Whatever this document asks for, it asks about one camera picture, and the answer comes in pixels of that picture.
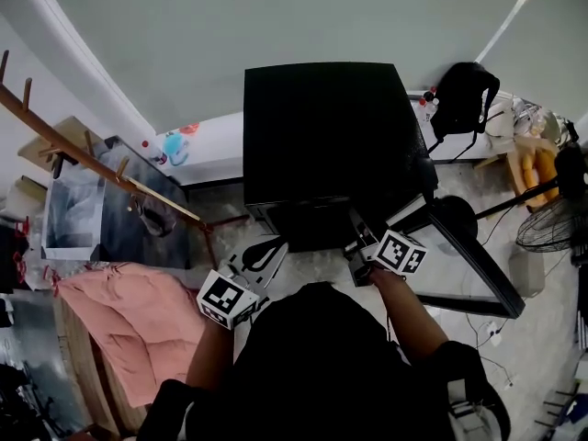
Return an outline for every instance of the fan pole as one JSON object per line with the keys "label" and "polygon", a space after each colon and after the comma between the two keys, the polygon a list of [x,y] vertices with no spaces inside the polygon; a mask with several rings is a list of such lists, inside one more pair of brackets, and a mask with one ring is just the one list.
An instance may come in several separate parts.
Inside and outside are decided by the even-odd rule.
{"label": "fan pole", "polygon": [[508,201],[505,201],[501,204],[497,204],[496,206],[483,210],[482,212],[478,212],[478,214],[476,214],[476,221],[491,216],[492,214],[496,214],[496,212],[500,212],[501,210],[509,209],[512,206],[516,206],[517,204],[522,204],[528,199],[534,198],[535,196],[539,196],[540,194],[553,189],[557,185],[558,178],[552,178],[547,183],[542,183],[541,185],[528,189],[520,196],[509,199]]}

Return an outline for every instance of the black sleeve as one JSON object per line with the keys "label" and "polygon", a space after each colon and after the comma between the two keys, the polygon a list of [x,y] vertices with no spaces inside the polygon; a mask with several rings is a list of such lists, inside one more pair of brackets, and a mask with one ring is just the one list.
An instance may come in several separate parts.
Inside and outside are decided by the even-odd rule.
{"label": "black sleeve", "polygon": [[510,418],[503,401],[486,379],[480,353],[471,346],[458,342],[447,342],[415,368],[431,382],[437,402],[449,409],[447,384],[454,380],[465,381],[468,401],[484,405],[496,416],[501,428],[501,438],[508,439],[511,431]]}
{"label": "black sleeve", "polygon": [[194,403],[189,418],[207,419],[213,412],[214,396],[203,389],[188,387],[179,380],[166,380],[143,422],[137,441],[176,441],[186,409]]}

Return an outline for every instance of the black clothing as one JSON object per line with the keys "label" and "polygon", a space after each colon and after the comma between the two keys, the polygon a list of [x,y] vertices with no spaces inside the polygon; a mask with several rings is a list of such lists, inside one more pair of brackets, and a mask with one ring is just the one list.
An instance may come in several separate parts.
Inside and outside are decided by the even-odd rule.
{"label": "black clothing", "polygon": [[447,382],[455,378],[480,401],[499,405],[508,425],[475,349],[449,342],[410,366],[369,312],[330,284],[313,283],[260,313],[220,393],[164,382],[138,441],[176,440],[192,402],[188,440],[453,439]]}

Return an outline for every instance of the forearm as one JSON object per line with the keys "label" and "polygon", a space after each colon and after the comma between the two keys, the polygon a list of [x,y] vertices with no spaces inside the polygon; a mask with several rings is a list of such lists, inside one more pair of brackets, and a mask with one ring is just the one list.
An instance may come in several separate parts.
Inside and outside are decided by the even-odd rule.
{"label": "forearm", "polygon": [[186,384],[217,390],[232,367],[234,334],[211,319],[205,329],[187,372]]}
{"label": "forearm", "polygon": [[380,269],[374,270],[370,277],[384,301],[398,343],[411,362],[432,355],[448,341],[445,332],[401,277]]}

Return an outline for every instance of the pink cushion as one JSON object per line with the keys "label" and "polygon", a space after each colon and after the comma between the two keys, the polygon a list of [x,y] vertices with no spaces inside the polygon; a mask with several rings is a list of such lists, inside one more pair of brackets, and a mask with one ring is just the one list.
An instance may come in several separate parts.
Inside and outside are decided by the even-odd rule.
{"label": "pink cushion", "polygon": [[127,263],[59,282],[119,377],[129,405],[151,403],[166,379],[184,381],[204,322],[175,278]]}

